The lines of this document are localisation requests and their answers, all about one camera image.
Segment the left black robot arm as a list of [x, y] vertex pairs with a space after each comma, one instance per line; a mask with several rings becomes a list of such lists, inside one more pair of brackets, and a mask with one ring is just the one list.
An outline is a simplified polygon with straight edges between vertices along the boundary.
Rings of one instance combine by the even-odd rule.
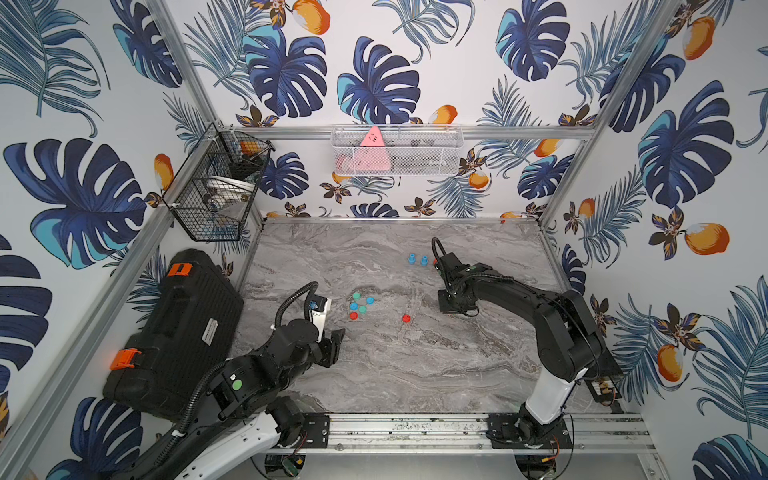
[[316, 319], [330, 300], [319, 296], [311, 281], [278, 307], [265, 343], [211, 367], [192, 391], [181, 418], [152, 447], [112, 474], [112, 479], [174, 479], [225, 432], [266, 413], [276, 423], [277, 444], [292, 445], [301, 432], [303, 414], [282, 397], [310, 367], [333, 366], [339, 359], [345, 330], [329, 335]]

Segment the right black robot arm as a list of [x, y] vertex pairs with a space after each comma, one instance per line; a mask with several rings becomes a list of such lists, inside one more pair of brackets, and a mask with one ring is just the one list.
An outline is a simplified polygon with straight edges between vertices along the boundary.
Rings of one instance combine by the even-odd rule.
[[437, 237], [430, 242], [443, 314], [469, 317], [489, 304], [527, 325], [529, 350], [536, 356], [534, 386], [515, 413], [491, 414], [485, 432], [496, 449], [539, 449], [562, 440], [575, 443], [565, 416], [577, 384], [595, 373], [606, 350], [595, 316], [582, 294], [526, 284], [484, 263], [469, 264], [448, 252]]

